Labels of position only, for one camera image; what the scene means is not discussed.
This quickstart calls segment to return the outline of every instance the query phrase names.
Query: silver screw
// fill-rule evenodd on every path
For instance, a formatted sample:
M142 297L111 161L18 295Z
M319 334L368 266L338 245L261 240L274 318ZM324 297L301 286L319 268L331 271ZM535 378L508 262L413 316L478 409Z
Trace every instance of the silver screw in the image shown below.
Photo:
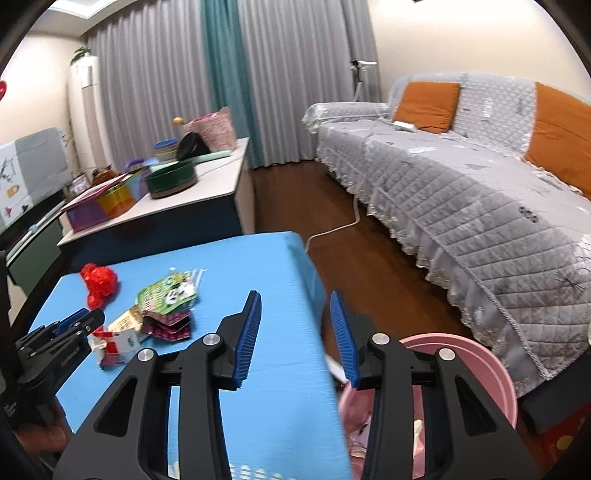
M217 345L220 342L220 336L217 333L208 333L203 337L205 345Z
M154 351L149 348L144 348L138 352L138 359L140 362L147 362L148 360L152 360L153 357Z
M385 333L374 333L371 339L376 345L386 345L390 341L390 337Z
M453 360L456 357L456 354L450 348L442 348L441 350L439 350L439 356L443 360L449 361L449 360Z

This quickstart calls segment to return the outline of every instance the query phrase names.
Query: pink basket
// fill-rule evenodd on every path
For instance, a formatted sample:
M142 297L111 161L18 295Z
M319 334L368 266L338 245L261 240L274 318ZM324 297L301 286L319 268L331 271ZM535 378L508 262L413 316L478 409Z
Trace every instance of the pink basket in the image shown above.
M443 347L454 350L515 428L517 425L517 396L513 382L503 364L485 347L468 338L448 333L425 333L405 338L400 342L408 348L423 353L433 354ZM413 403L415 420L423 420L421 387L413 386ZM339 416L347 435L348 447L351 442L350 435L368 421L373 409L373 390L357 391L351 387L351 384L346 385L339 400ZM413 478L424 475L424 441L423 430L413 458ZM363 459L353 456L350 458L353 478L359 480L363 469Z
M212 152L235 150L238 146L230 109L225 106L219 112L210 113L183 125L184 135L195 132L201 135Z

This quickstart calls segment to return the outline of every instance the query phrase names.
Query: yellow circle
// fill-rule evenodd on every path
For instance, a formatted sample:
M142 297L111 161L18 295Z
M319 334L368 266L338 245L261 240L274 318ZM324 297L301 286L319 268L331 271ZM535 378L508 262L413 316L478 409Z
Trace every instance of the yellow circle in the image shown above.
M558 439L558 442L556 442L556 448L562 452L570 446L573 440L574 437L572 435L565 435Z

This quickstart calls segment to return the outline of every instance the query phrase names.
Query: human hand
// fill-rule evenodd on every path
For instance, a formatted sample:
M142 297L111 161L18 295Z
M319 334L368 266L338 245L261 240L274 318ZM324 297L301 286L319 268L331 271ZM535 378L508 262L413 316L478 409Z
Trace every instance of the human hand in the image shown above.
M47 427L33 424L23 424L15 435L28 453L61 453L74 435L66 420L66 412L54 398L50 405L54 416L54 424Z

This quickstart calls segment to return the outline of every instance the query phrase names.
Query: gray curtain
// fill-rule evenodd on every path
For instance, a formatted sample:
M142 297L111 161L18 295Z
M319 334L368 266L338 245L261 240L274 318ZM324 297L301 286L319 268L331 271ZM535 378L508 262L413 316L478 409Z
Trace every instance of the gray curtain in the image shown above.
M238 7L264 164L313 158L313 139L301 124L306 108L351 101L349 61L375 58L366 2L238 0Z
M201 24L200 2L158 0L134 3L89 33L118 170L176 137L174 117L210 111Z

